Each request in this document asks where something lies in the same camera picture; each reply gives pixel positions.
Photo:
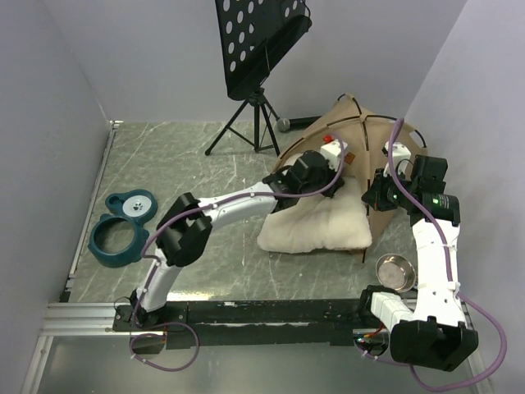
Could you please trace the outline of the cream white pillow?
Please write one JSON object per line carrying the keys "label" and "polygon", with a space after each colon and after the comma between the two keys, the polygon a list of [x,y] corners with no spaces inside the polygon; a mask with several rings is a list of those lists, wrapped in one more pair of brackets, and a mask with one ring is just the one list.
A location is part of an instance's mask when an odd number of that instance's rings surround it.
{"label": "cream white pillow", "polygon": [[372,244],[361,187],[353,176],[332,198],[302,198],[288,209],[267,215],[258,235],[262,250],[302,254],[314,250],[364,250]]}

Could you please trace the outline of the tan pet tent fabric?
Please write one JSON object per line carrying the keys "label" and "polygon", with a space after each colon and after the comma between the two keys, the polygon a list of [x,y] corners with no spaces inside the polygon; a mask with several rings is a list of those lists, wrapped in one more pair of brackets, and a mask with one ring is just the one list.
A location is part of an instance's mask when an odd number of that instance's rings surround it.
{"label": "tan pet tent fabric", "polygon": [[302,198],[292,208],[264,221],[258,246],[269,252],[300,254],[314,250],[351,250],[362,253],[377,241],[395,214],[377,212],[361,196],[372,184],[374,172],[387,158],[382,149],[390,138],[393,120],[377,115],[352,95],[308,126],[278,157],[275,169],[291,165],[306,150],[317,150],[324,137],[338,135],[349,148],[342,173],[344,185],[333,198]]}

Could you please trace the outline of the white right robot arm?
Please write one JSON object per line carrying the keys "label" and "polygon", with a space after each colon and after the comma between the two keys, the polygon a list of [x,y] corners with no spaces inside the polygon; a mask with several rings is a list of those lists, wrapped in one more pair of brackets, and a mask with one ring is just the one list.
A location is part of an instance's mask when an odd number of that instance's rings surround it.
{"label": "white right robot arm", "polygon": [[398,291],[370,286],[358,317],[371,328],[384,324],[394,361],[451,372],[477,349],[478,334],[468,328],[457,296],[459,200],[444,192],[447,169],[443,158],[418,155],[409,179],[375,171],[362,200],[376,211],[403,208],[409,215],[417,246],[418,296],[410,310]]}

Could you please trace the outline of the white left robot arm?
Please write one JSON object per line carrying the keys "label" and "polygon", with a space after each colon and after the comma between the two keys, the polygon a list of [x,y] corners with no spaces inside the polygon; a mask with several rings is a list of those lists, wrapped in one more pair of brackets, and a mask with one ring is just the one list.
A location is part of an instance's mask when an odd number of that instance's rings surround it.
{"label": "white left robot arm", "polygon": [[[132,293],[132,323],[144,330],[158,326],[171,286],[182,268],[200,259],[213,232],[247,218],[292,208],[302,198],[331,198],[344,184],[344,157],[345,151],[339,148],[308,150],[292,165],[237,193],[203,199],[191,193],[180,196],[142,251],[152,263],[143,284]],[[155,250],[148,254],[151,244]]]}

